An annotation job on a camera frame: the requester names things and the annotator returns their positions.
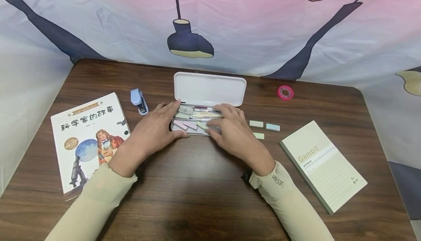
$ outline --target green notebook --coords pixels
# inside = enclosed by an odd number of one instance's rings
[[[367,181],[312,121],[279,142],[329,214],[335,213]]]

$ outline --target finger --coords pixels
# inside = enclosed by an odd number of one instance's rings
[[[172,139],[178,139],[178,138],[189,138],[190,134],[188,134],[187,132],[184,132],[182,130],[177,130],[177,131],[172,131],[171,132],[172,135]]]
[[[173,102],[171,102],[171,103],[167,103],[163,108],[161,108],[160,110],[159,110],[159,112],[160,113],[164,113],[165,111],[167,111],[168,110],[168,107],[171,107],[172,105],[174,104],[174,101]]]
[[[232,116],[232,112],[231,112],[230,108],[227,107],[227,104],[226,103],[222,103],[220,105],[216,105],[213,108],[215,110],[221,111],[225,118],[230,118]]]
[[[157,107],[152,111],[152,112],[157,112],[159,111],[161,108],[163,108],[165,106],[165,102],[161,102],[157,105]]]
[[[210,120],[210,121],[206,122],[206,125],[207,125],[208,127],[209,127],[209,126],[217,126],[217,127],[221,127],[223,122],[224,122],[224,120],[223,120],[223,119],[221,119],[221,118],[214,118],[214,119],[212,119],[212,120]]]
[[[238,111],[239,111],[238,108],[236,108],[236,107],[234,107],[234,106],[232,106],[228,103],[223,103],[222,105],[226,106],[231,111],[232,114],[235,114],[235,115],[238,116]]]
[[[218,143],[219,146],[221,146],[222,136],[218,132],[210,128],[208,128],[206,132],[210,135],[211,138],[213,138],[213,140],[216,141],[216,143]]]
[[[168,105],[167,111],[165,111],[165,114],[169,117],[172,117],[177,112],[178,108],[180,107],[181,100],[174,101],[174,103],[170,106]]]
[[[239,117],[241,117],[242,120],[246,120],[246,116],[244,116],[244,111],[239,110],[238,115]]]

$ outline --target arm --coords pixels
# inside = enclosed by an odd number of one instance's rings
[[[265,176],[253,172],[249,180],[272,207],[291,240],[333,240],[317,212],[295,186],[290,175],[279,162]]]
[[[222,111],[224,119],[211,120],[207,125],[220,127],[221,135],[211,129],[207,132],[219,146],[253,169],[250,185],[258,189],[272,207],[290,238],[293,241],[333,240],[326,225],[285,168],[275,162],[266,147],[255,138],[244,112],[228,104],[214,108]]]
[[[46,241],[95,241],[111,212],[137,181],[137,167],[184,131],[168,130],[180,101],[160,103],[136,125],[109,163],[103,163],[83,187],[77,200],[47,236]]]
[[[136,181],[135,175],[121,177],[107,163],[102,164],[45,240],[96,240],[108,216]]]

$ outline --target notebook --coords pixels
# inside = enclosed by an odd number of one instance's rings
[[[51,117],[64,200],[80,195],[130,135],[115,93]]]
[[[279,144],[329,214],[335,213],[367,185],[315,121]]]

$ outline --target globe illustration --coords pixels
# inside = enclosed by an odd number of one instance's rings
[[[87,162],[93,160],[98,155],[98,143],[96,139],[86,139],[82,141],[76,148],[76,156],[80,157],[80,161]]]

